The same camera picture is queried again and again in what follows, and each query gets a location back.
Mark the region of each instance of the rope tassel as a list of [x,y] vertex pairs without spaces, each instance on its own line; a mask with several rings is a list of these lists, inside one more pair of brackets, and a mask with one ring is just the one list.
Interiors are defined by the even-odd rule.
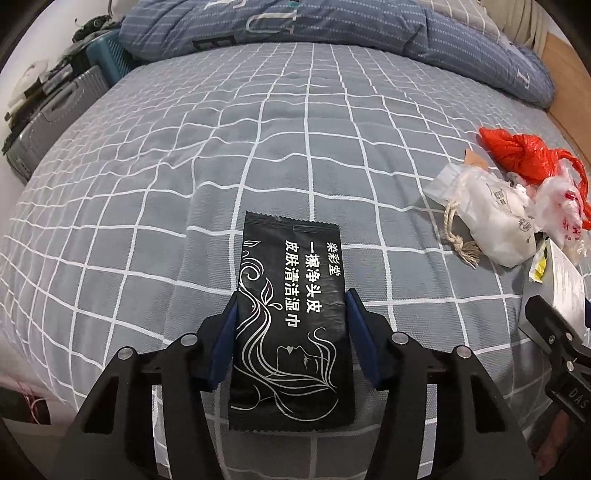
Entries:
[[453,218],[456,216],[457,206],[457,202],[449,202],[447,204],[445,214],[443,215],[443,233],[445,233],[447,241],[450,242],[456,252],[460,254],[462,260],[475,269],[480,260],[480,254],[482,251],[476,242],[464,242],[464,239],[461,236],[452,233],[452,223]]

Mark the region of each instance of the metal screw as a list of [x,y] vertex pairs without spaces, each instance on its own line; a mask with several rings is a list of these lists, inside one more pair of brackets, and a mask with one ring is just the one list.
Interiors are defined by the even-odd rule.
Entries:
[[472,350],[470,350],[467,346],[465,345],[460,345],[457,350],[456,353],[461,356],[462,358],[470,358],[472,356]]
[[119,352],[117,352],[117,356],[120,360],[127,360],[134,354],[134,351],[129,348],[128,346],[124,346]]
[[399,345],[406,345],[408,343],[408,335],[402,332],[395,332],[392,334],[392,341]]
[[181,345],[192,346],[195,345],[195,343],[197,343],[197,335],[194,333],[188,333],[181,338]]

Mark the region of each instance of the suitcase handle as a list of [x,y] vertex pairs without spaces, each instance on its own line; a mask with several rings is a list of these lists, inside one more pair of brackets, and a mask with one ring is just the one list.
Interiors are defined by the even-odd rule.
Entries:
[[43,107],[42,113],[47,121],[51,122],[67,113],[80,99],[82,93],[83,89],[76,82],[69,84]]

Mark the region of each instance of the wet wipe packet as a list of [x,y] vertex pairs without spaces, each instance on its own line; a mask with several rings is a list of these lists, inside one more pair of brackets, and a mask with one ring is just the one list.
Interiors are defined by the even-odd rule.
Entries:
[[246,213],[230,386],[235,430],[355,419],[338,225]]

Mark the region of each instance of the wooden headboard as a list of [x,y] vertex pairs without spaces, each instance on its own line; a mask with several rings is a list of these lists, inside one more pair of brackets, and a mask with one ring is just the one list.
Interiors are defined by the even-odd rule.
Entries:
[[548,116],[591,166],[591,76],[573,47],[551,33],[542,61],[556,86]]

